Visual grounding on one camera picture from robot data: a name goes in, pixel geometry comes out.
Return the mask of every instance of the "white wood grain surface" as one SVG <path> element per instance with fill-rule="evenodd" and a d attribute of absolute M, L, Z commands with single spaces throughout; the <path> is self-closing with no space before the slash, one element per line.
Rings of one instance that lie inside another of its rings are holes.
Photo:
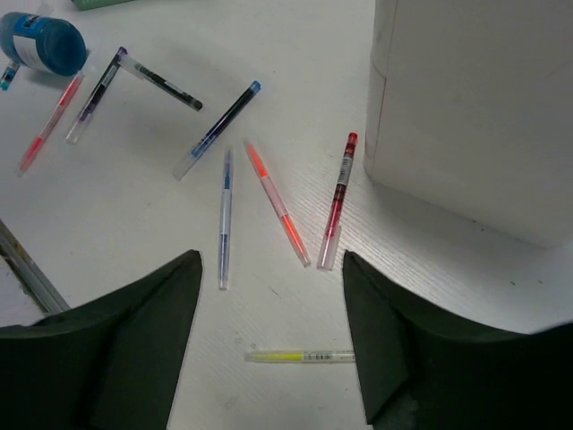
<path fill-rule="evenodd" d="M 69 112 L 22 179 L 13 173 L 63 84 L 19 74 L 0 98 L 0 217 L 70 305 L 188 248 L 201 302 L 171 430 L 366 427 L 352 365 L 247 365 L 250 348 L 349 348 L 340 276 L 356 250 L 407 288 L 516 331 L 571 319 L 573 248 L 544 251 L 429 204 L 376 190 L 357 156 L 337 265 L 303 269 L 242 153 L 254 139 L 316 261 L 350 131 L 363 138 L 373 2 L 165 0 L 87 13 L 56 0 L 92 55 Z M 13 9 L 7 0 L 0 12 Z M 201 99 L 195 113 L 119 73 L 75 146 L 67 127 L 119 45 Z M 182 183 L 171 169 L 253 79 L 263 90 Z M 230 290 L 217 289 L 223 154 L 236 147 Z"/>

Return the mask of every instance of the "blue pen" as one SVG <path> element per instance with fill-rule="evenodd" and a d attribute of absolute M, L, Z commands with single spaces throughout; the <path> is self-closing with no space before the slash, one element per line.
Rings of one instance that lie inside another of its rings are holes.
<path fill-rule="evenodd" d="M 227 112 L 211 127 L 195 147 L 186 154 L 173 169 L 173 176 L 180 181 L 187 174 L 190 168 L 197 162 L 205 151 L 213 144 L 221 133 L 233 122 L 239 112 L 252 100 L 261 90 L 261 83 L 254 81 L 251 86 L 239 97 L 239 99 L 229 108 Z"/>
<path fill-rule="evenodd" d="M 233 150 L 225 152 L 223 167 L 223 195 L 218 243 L 218 288 L 227 289 L 229 279 L 229 255 L 231 245 L 231 203 L 233 200 Z"/>

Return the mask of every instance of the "pen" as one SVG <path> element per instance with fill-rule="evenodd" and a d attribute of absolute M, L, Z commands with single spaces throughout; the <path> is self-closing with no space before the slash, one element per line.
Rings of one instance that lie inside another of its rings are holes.
<path fill-rule="evenodd" d="M 158 74 L 153 73 L 150 69 L 145 67 L 143 64 L 138 63 L 130 56 L 122 56 L 119 60 L 119 64 L 135 77 L 151 82 L 153 85 L 175 97 L 189 108 L 193 108 L 195 110 L 201 110 L 203 108 L 203 104 L 199 100 L 190 96 L 185 91 L 179 89 L 173 83 L 167 81 Z"/>
<path fill-rule="evenodd" d="M 231 245 L 231 204 L 233 201 L 233 150 L 225 152 L 223 165 L 223 195 L 221 196 L 221 218 L 218 242 L 218 287 L 226 290 L 229 276 L 229 254 Z"/>
<path fill-rule="evenodd" d="M 60 97 L 59 101 L 57 102 L 56 108 L 54 109 L 52 116 L 50 117 L 50 119 L 48 120 L 46 125 L 44 126 L 44 129 L 36 137 L 36 139 L 34 139 L 32 144 L 26 150 L 26 153 L 24 153 L 24 156 L 22 157 L 22 159 L 20 161 L 20 166 L 18 167 L 18 176 L 22 176 L 23 173 L 26 170 L 28 170 L 28 168 L 30 167 L 30 164 L 32 164 L 32 161 L 38 155 L 39 150 L 41 150 L 42 146 L 44 146 L 44 143 L 46 142 L 47 138 L 49 137 L 49 135 L 54 130 L 54 127 L 56 127 L 56 124 L 60 120 L 60 118 L 62 117 L 62 114 L 67 109 L 67 107 L 70 105 L 70 102 L 72 101 L 73 96 L 75 95 L 77 90 L 80 88 L 81 81 L 83 81 L 83 73 L 78 72 L 78 74 L 76 74 L 73 77 L 73 79 L 68 84 L 67 88 L 62 93 L 62 96 Z"/>
<path fill-rule="evenodd" d="M 54 8 L 49 4 L 42 3 L 38 10 L 36 11 L 36 15 L 39 16 L 49 16 L 54 11 Z M 11 61 L 9 65 L 6 66 L 6 70 L 2 73 L 2 77 L 0 77 L 0 88 L 4 91 L 10 88 L 10 84 L 16 77 L 18 70 L 20 69 L 20 65 L 15 61 Z"/>
<path fill-rule="evenodd" d="M 358 134 L 350 133 L 346 141 L 342 166 L 338 174 L 337 187 L 334 191 L 334 197 L 332 198 L 332 205 L 330 206 L 329 221 L 324 231 L 321 253 L 319 254 L 319 261 L 316 265 L 317 269 L 320 270 L 331 271 L 334 266 L 338 241 L 340 240 L 340 233 L 342 231 L 342 227 L 339 225 L 340 214 L 342 213 L 342 205 L 344 204 L 346 188 L 348 187 L 348 180 L 350 179 L 357 140 Z"/>
<path fill-rule="evenodd" d="M 20 65 L 15 61 L 11 61 L 10 64 L 6 66 L 6 70 L 4 70 L 0 78 L 0 88 L 2 88 L 2 90 L 6 91 L 10 88 L 10 84 L 16 77 L 18 69 L 20 69 Z"/>
<path fill-rule="evenodd" d="M 197 162 L 198 159 L 205 153 L 211 144 L 217 139 L 221 133 L 231 124 L 239 112 L 252 100 L 252 98 L 261 90 L 261 84 L 254 81 L 251 86 L 239 97 L 239 99 L 229 108 L 227 112 L 211 127 L 197 145 L 195 145 L 187 155 L 173 169 L 173 176 L 180 181 L 187 174 L 190 168 Z"/>
<path fill-rule="evenodd" d="M 285 204 L 280 200 L 277 188 L 270 180 L 269 173 L 262 163 L 261 157 L 259 157 L 257 150 L 254 149 L 254 146 L 252 146 L 251 143 L 245 142 L 244 148 L 247 151 L 247 155 L 249 156 L 249 160 L 251 161 L 257 176 L 261 180 L 262 187 L 267 193 L 272 207 L 277 213 L 278 219 L 280 219 L 280 223 L 288 236 L 288 240 L 290 240 L 291 245 L 295 249 L 296 255 L 303 263 L 304 267 L 308 266 L 311 263 L 311 260 L 308 258 L 306 249 L 304 249 L 303 241 L 300 236 L 298 236 L 295 224 L 293 224 L 293 221 L 290 219 Z"/>
<path fill-rule="evenodd" d="M 80 114 L 76 118 L 70 132 L 65 138 L 68 143 L 77 143 L 80 140 L 81 134 L 88 127 L 94 111 L 98 107 L 102 97 L 104 97 L 104 94 L 106 94 L 109 84 L 113 81 L 117 71 L 119 70 L 119 60 L 126 54 L 127 49 L 124 47 L 120 47 L 117 50 L 117 53 L 114 55 L 111 63 L 109 63 L 104 74 L 99 79 L 96 88 L 93 89 L 93 92 L 88 97 L 88 101 L 86 101 L 86 104 L 81 108 Z"/>
<path fill-rule="evenodd" d="M 354 351 L 253 351 L 244 355 L 252 363 L 354 363 Z"/>

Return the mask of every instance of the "blue ink bottle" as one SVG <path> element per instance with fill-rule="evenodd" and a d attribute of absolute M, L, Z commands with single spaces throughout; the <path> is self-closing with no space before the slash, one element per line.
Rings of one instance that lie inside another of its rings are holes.
<path fill-rule="evenodd" d="M 78 73 L 88 57 L 83 37 L 70 22 L 30 13 L 0 18 L 0 47 L 15 63 L 61 76 Z"/>

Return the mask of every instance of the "red pen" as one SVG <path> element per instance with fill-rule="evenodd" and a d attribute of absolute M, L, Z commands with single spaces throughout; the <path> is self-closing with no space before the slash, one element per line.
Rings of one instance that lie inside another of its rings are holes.
<path fill-rule="evenodd" d="M 57 102 L 56 108 L 54 109 L 54 112 L 52 113 L 49 121 L 44 126 L 44 129 L 38 135 L 38 137 L 34 139 L 34 141 L 26 150 L 24 156 L 21 158 L 20 166 L 18 166 L 18 176 L 22 176 L 24 172 L 28 170 L 30 164 L 32 164 L 32 161 L 38 155 L 39 150 L 41 150 L 42 146 L 44 146 L 47 138 L 52 133 L 52 130 L 54 130 L 57 122 L 60 120 L 62 114 L 70 104 L 70 101 L 72 101 L 76 91 L 78 88 L 80 88 L 81 81 L 83 81 L 83 73 L 78 72 L 78 74 L 73 77 L 72 81 L 68 84 L 67 88 L 62 93 L 62 96 Z"/>
<path fill-rule="evenodd" d="M 329 222 L 324 231 L 321 253 L 319 254 L 319 261 L 316 265 L 317 269 L 323 271 L 332 270 L 337 255 L 338 241 L 340 240 L 340 232 L 342 231 L 342 227 L 340 227 L 340 214 L 342 213 L 342 205 L 344 204 L 346 188 L 348 187 L 348 180 L 350 179 L 357 141 L 358 134 L 350 133 L 348 135 L 342 166 L 338 174 L 337 187 L 334 192 L 334 197 L 332 198 L 332 205 L 330 206 Z"/>

